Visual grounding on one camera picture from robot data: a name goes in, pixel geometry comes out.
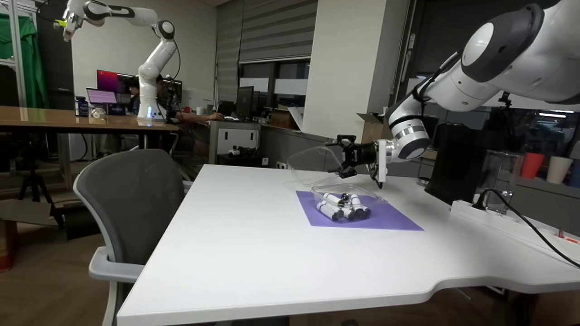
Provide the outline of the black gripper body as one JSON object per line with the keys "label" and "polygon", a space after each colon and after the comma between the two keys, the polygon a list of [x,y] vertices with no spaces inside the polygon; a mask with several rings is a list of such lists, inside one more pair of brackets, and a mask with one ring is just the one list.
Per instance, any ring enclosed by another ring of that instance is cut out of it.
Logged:
{"label": "black gripper body", "polygon": [[340,167],[358,167],[373,169],[376,165],[376,145],[375,143],[356,143],[353,147],[340,147],[342,158]]}

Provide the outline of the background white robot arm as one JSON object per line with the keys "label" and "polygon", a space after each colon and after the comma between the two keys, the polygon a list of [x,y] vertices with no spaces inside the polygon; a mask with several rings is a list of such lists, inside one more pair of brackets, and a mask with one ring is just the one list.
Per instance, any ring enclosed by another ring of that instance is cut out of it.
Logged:
{"label": "background white robot arm", "polygon": [[137,78],[137,111],[139,121],[164,121],[166,109],[157,100],[157,78],[177,51],[175,25],[161,18],[155,9],[106,4],[105,0],[66,0],[61,16],[52,25],[68,42],[85,24],[103,25],[106,20],[123,20],[128,25],[148,29],[155,40],[146,44],[146,54],[139,54],[135,67]]}

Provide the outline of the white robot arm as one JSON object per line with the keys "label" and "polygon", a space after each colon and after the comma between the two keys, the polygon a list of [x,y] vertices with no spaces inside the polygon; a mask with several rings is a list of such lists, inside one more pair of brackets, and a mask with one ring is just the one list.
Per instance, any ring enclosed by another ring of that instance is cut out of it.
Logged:
{"label": "white robot arm", "polygon": [[460,53],[453,53],[389,112],[391,140],[356,145],[353,136],[337,138],[342,147],[337,174],[349,178],[358,165],[369,165],[371,178],[382,183],[389,163],[425,150],[429,136],[420,109],[427,100],[467,112],[498,92],[554,105],[578,103],[580,0],[558,0],[547,9],[529,4],[480,25]]}

